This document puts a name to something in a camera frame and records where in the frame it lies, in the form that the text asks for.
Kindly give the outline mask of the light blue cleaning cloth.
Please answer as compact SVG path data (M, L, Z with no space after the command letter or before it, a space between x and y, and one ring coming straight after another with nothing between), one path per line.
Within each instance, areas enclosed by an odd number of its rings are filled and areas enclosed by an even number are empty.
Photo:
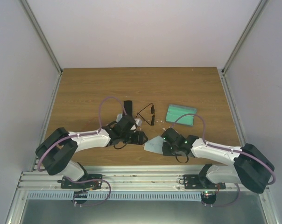
M151 140L148 140L144 144L144 150L156 154L163 154L162 152L162 146L164 143L164 139L161 136L156 136L152 138Z

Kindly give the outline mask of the green glasses case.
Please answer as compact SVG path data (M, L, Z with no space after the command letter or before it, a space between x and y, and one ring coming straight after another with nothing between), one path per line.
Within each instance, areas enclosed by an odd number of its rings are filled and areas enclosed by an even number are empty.
M179 117L185 114L188 114L188 113L196 114L197 109L193 107L170 104L168 106L168 110L166 113L166 122L174 123ZM186 126L193 126L194 117L191 115L188 115L188 116L180 118L176 123L181 124L181 125L186 125Z

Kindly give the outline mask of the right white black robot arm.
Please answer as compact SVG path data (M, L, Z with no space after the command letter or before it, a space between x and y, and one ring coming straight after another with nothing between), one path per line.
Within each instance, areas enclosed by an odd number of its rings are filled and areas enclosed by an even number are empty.
M198 183L204 189L217 183L237 183L261 194L275 181L274 165L252 144L228 147L194 135L185 138L173 128L168 128L162 139L164 156L205 158L220 163L219 166L205 165L201 170Z

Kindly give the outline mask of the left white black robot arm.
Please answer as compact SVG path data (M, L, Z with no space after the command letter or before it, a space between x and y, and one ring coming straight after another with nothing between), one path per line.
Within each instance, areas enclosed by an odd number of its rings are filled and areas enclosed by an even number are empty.
M76 188L84 188L88 183L87 172L71 159L77 152L97 148L124 145L143 145L148 141L143 131L137 130L141 120L124 115L119 121L89 132L68 132L61 127L56 129L35 151L39 159L37 169L49 175L61 174Z

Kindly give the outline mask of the black sunglasses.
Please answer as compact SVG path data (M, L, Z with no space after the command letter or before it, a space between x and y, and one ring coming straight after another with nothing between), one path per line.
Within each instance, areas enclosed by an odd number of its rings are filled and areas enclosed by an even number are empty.
M148 125L154 126L155 125L155 105L150 103L143 107L140 111L136 113L135 118L141 118L145 121Z

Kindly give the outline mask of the black sunglasses pouch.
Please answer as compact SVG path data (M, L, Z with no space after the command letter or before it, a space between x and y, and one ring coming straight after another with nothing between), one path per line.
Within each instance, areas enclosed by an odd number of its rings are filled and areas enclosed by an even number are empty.
M125 109L125 112L129 116L133 116L133 102L131 100L126 100L123 102L123 106Z

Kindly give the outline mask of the small blue cloth piece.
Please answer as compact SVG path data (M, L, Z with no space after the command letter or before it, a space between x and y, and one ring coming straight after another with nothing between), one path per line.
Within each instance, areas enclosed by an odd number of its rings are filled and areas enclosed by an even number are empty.
M116 117L116 122L119 122L123 117L123 114L122 113L119 113Z

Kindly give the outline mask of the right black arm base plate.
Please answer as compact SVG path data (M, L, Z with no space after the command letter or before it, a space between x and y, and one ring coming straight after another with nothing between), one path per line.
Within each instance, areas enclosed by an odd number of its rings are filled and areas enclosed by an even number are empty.
M178 183L183 185L185 189L226 189L224 183L212 183L206 177L200 175L183 175Z

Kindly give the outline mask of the aluminium mounting rail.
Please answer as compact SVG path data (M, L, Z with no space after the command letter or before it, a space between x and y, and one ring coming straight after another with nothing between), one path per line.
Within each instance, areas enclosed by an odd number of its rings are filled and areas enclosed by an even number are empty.
M91 174L102 174L112 191L184 191L179 179L185 174L198 174L202 165L165 166L86 166ZM61 175L46 172L23 172L19 190L60 190Z

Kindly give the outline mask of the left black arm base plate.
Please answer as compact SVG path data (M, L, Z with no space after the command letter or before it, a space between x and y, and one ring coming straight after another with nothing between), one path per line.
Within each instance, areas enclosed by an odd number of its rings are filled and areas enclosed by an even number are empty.
M102 174L87 174L77 181L70 181L65 176L57 182L62 189L101 189Z

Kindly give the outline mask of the left aluminium frame post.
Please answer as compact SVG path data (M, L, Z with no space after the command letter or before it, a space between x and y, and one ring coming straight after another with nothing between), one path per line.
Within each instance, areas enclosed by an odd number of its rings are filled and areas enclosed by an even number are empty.
M52 61L52 63L54 64L56 70L58 71L58 74L61 75L62 72L63 72L63 69L61 68L37 18L35 17L34 15L34 12L31 8L31 6L29 5L28 1L27 0L19 0L25 14L27 15L29 21L31 22L34 30L36 31L41 43L43 44L43 46L45 47L48 55L50 56L50 59Z

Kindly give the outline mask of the aluminium frame post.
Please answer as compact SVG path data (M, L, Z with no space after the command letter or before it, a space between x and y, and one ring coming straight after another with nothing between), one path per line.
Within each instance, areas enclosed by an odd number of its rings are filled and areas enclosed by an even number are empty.
M260 15L262 14L263 10L265 9L266 5L268 4L269 0L260 0L253 11L250 19L248 20L244 30L242 31L235 47L233 48L230 56L227 59L223 69L221 70L222 75L224 76L229 67L231 66L233 60L235 59L236 55L238 54L239 50L241 49L242 45L244 44L245 40L248 38L250 32L252 31L253 27L257 23Z
M43 44L43 46L45 47L48 55L50 56L50 59L52 61L52 63L54 64L56 70L58 71L58 74L61 75L62 72L63 72L63 69L61 68L37 18L35 17L34 15L34 12L31 8L31 6L29 5L28 1L27 0L19 0L25 14L27 15L29 21L31 22L34 30L36 31L41 43Z

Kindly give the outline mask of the right aluminium frame post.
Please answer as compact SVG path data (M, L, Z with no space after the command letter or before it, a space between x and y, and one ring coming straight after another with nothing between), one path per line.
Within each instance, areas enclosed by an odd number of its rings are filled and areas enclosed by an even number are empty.
M227 59L223 69L221 70L222 75L224 76L229 67L231 66L233 60L235 59L236 55L238 54L239 50L241 49L242 45L244 44L245 40L248 38L250 32L252 31L253 27L257 23L260 15L262 14L263 10L265 9L266 5L268 4L269 0L260 0L253 11L250 19L248 20L244 30L242 31L235 47L233 48L230 56Z

